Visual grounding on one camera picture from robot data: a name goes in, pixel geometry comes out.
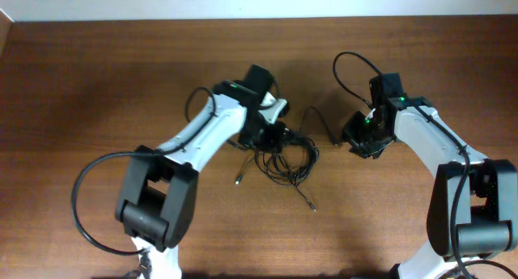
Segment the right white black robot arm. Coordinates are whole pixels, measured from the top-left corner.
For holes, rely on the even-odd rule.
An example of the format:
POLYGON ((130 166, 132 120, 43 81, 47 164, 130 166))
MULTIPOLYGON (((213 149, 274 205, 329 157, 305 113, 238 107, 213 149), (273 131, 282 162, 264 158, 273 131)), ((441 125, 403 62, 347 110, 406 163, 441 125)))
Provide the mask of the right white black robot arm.
POLYGON ((394 142, 406 144, 435 182, 427 213, 427 241, 390 278, 447 278, 471 275, 475 264, 517 247, 517 169, 490 159, 454 133, 424 97, 410 98, 397 73, 369 82, 372 109, 356 112, 342 136, 350 152, 377 159, 394 142))

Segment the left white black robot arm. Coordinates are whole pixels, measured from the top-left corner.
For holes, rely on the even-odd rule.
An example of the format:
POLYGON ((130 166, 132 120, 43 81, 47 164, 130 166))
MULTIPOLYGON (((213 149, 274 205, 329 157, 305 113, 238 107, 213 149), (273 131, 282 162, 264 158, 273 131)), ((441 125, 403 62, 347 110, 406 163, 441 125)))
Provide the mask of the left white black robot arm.
POLYGON ((178 245, 193 220, 198 177, 232 136, 244 148, 271 149, 282 136, 278 118, 287 101, 265 68, 253 65, 242 80, 223 80, 205 107, 175 137, 155 149, 140 146, 129 162, 116 218, 138 248, 128 278, 180 278, 178 245))

